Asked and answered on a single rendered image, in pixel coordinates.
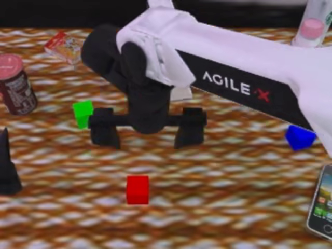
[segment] red x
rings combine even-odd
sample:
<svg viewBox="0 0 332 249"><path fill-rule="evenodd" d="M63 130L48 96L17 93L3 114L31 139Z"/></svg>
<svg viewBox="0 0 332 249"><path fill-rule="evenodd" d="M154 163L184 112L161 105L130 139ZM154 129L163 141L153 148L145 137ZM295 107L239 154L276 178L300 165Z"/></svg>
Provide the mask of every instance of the red x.
<svg viewBox="0 0 332 249"><path fill-rule="evenodd" d="M261 100L265 100L266 102L270 102L268 95L270 94L269 91L263 91L261 89L257 89L254 93L259 93L258 98Z"/></svg>

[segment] wooden table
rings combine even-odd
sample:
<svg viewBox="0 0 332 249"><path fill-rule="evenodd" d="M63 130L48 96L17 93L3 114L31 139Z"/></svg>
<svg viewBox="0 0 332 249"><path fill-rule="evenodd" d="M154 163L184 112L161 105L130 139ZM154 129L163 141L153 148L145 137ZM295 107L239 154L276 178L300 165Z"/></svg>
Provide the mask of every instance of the wooden table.
<svg viewBox="0 0 332 249"><path fill-rule="evenodd" d="M294 36L239 31L285 43ZM90 30L68 32L84 39ZM194 100L171 109L206 109L204 145L174 150L174 128L155 135L122 128L122 150L99 148L77 128L72 104L92 100L124 113L125 96L83 65L74 70L43 54L46 30L2 29L0 38L1 52L24 58L39 99L25 117L0 105L0 129L9 130L24 184L0 202L1 249L330 248L305 232L317 174L328 161L319 142L295 153L286 124L195 90ZM150 176L149 206L125 204L129 174Z"/></svg>

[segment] cube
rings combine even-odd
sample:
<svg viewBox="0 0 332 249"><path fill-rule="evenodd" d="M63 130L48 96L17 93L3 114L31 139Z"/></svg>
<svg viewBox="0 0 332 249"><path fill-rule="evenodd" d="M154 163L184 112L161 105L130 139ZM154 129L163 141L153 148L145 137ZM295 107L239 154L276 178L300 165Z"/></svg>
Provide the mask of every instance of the cube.
<svg viewBox="0 0 332 249"><path fill-rule="evenodd" d="M289 126L285 135L293 151L310 148L316 139L316 134L298 126Z"/></svg>
<svg viewBox="0 0 332 249"><path fill-rule="evenodd" d="M149 177L146 175L127 176L126 188L127 204L149 204Z"/></svg>
<svg viewBox="0 0 332 249"><path fill-rule="evenodd" d="M73 104L74 116L80 129L88 127L89 117L93 114L91 100L76 102Z"/></svg>

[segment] brown can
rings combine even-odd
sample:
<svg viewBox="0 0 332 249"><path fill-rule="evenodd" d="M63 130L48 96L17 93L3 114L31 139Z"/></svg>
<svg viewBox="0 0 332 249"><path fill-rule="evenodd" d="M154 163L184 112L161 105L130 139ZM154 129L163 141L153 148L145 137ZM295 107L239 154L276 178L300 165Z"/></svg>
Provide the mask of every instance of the brown can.
<svg viewBox="0 0 332 249"><path fill-rule="evenodd" d="M23 61L15 54L0 54L0 95L13 115L29 114L38 105Z"/></svg>

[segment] blue cube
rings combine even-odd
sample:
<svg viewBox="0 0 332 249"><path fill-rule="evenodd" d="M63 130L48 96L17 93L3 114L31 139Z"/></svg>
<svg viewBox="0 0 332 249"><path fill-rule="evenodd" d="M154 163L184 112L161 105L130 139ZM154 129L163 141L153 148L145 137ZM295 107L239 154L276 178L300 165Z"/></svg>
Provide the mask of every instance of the blue cube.
<svg viewBox="0 0 332 249"><path fill-rule="evenodd" d="M286 139L293 151L307 149L312 146L316 139L316 133L298 126L289 126Z"/></svg>

